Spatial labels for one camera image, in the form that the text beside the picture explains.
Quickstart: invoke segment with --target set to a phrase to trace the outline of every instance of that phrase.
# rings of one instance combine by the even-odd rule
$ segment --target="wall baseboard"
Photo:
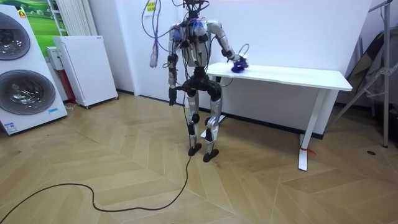
[[[140,96],[144,97],[144,98],[151,99],[151,100],[157,100],[157,101],[161,101],[161,102],[164,102],[164,103],[169,103],[167,100],[160,100],[160,99],[157,99],[157,98],[144,96],[144,95],[140,95]],[[199,107],[199,110],[202,111],[202,112],[210,113],[210,110],[207,109],[207,108]],[[247,118],[247,117],[239,116],[239,115],[235,115],[235,114],[222,113],[222,115],[225,115],[227,118],[232,118],[232,119],[236,119],[236,120],[240,120],[240,121],[245,121],[245,122],[252,123],[252,124],[258,124],[258,125],[265,126],[265,127],[268,127],[268,128],[275,128],[275,129],[279,129],[279,130],[282,130],[282,131],[288,131],[290,133],[295,133],[295,134],[304,134],[305,133],[305,130],[301,130],[301,129],[297,129],[297,128],[291,128],[291,127],[283,126],[283,125],[280,125],[280,124],[274,124],[274,123],[270,123],[270,122],[266,122],[266,121],[260,121],[260,120],[257,120],[257,119]],[[322,140],[323,136],[324,136],[324,134],[312,133],[312,137],[316,138],[316,139],[321,139]]]
[[[135,95],[134,95],[134,92],[131,92],[131,91],[121,90],[121,89],[116,89],[116,91],[119,91],[119,92],[125,93],[125,94],[129,94],[129,95],[132,95],[132,96],[135,96]]]

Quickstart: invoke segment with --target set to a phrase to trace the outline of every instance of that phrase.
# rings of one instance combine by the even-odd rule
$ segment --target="desk top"
[[[217,77],[243,78],[329,90],[351,91],[353,89],[346,78],[338,71],[249,65],[242,73],[233,73],[231,71],[232,66],[232,63],[214,63],[209,65],[207,74]]]

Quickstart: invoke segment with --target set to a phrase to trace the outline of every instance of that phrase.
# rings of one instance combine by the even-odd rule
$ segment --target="robot leg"
[[[218,135],[218,120],[221,116],[221,109],[223,107],[223,96],[220,84],[214,81],[208,81],[208,94],[210,95],[210,110],[211,116],[206,119],[206,154],[203,157],[203,162],[209,162],[219,153],[218,149],[214,149],[215,142]]]
[[[189,151],[188,155],[193,156],[201,148],[201,144],[197,143],[197,123],[199,122],[199,94],[196,90],[188,90],[188,103],[190,108],[190,115],[188,116],[188,132],[189,132]]]

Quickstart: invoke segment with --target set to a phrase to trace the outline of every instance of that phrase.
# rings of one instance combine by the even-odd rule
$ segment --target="humanoid robot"
[[[206,68],[210,59],[208,49],[209,33],[214,34],[218,43],[221,45],[221,53],[228,60],[233,62],[243,62],[246,59],[229,46],[227,37],[221,23],[217,21],[208,21],[204,17],[199,17],[202,6],[208,1],[204,0],[184,0],[184,6],[188,9],[187,18],[171,27],[169,42],[169,98],[170,106],[174,105],[177,99],[177,90],[182,90],[188,95],[188,103],[191,113],[188,115],[188,132],[190,138],[189,156],[201,148],[197,142],[197,124],[199,122],[199,95],[198,91],[207,91],[210,96],[211,116],[205,120],[206,124],[206,154],[203,157],[204,162],[209,162],[219,153],[214,149],[215,141],[218,135],[218,120],[221,116],[223,105],[222,87],[218,82],[209,79],[206,74]],[[193,75],[187,79],[183,85],[176,86],[178,55],[176,51],[182,50],[183,63],[185,69],[195,67]]]

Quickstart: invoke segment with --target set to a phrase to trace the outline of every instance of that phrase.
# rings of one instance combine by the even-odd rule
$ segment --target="white refrigerator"
[[[76,102],[91,105],[118,99],[102,36],[53,37]]]

